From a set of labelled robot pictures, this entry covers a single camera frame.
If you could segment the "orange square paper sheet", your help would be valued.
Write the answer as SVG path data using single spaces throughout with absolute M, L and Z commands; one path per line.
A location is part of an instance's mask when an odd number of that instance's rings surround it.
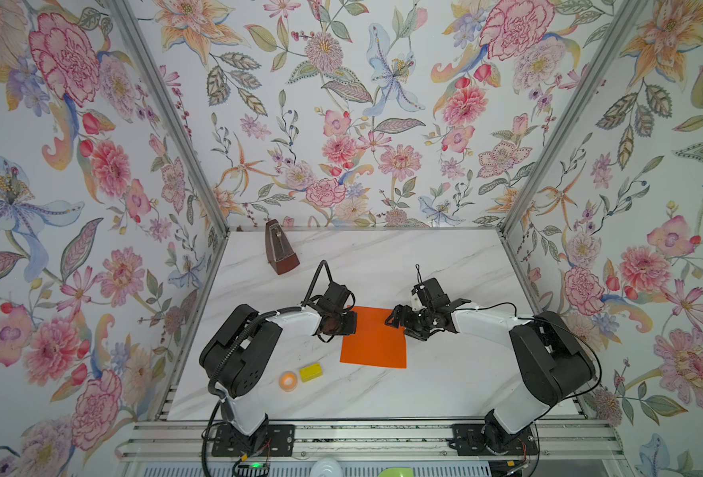
M 407 351 L 404 330 L 387 326 L 391 310 L 357 308 L 357 330 L 342 342 L 340 362 L 349 365 L 404 370 Z

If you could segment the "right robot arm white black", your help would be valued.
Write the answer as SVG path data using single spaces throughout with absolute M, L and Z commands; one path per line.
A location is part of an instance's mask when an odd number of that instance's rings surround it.
M 439 332 L 467 334 L 503 345 L 514 352 L 522 385 L 484 417 L 482 447 L 501 454 L 553 407 L 574 397 L 596 377 L 585 345 L 554 312 L 520 317 L 501 304 L 480 305 L 452 300 L 438 280 L 416 284 L 409 304 L 395 306 L 385 325 L 426 342 Z

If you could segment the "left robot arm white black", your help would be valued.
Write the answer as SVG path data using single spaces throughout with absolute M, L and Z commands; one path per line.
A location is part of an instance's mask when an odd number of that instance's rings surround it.
M 332 282 L 323 294 L 301 304 L 260 312 L 237 306 L 200 353 L 206 390 L 218 400 L 219 413 L 245 437 L 261 433 L 268 416 L 258 399 L 248 394 L 264 375 L 280 340 L 296 337 L 329 342 L 357 330 L 355 294 Z

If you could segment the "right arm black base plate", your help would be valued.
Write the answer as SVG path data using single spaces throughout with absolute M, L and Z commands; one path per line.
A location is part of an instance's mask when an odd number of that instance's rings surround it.
M 451 431 L 447 444 L 459 456 L 538 456 L 538 440 L 532 427 L 510 434 L 498 425 L 457 423 Z

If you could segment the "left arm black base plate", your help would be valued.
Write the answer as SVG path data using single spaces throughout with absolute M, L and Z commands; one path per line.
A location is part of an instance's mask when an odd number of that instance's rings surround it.
M 290 457 L 295 444 L 295 425 L 261 425 L 253 435 L 245 435 L 230 423 L 216 425 L 208 438 L 213 457 Z

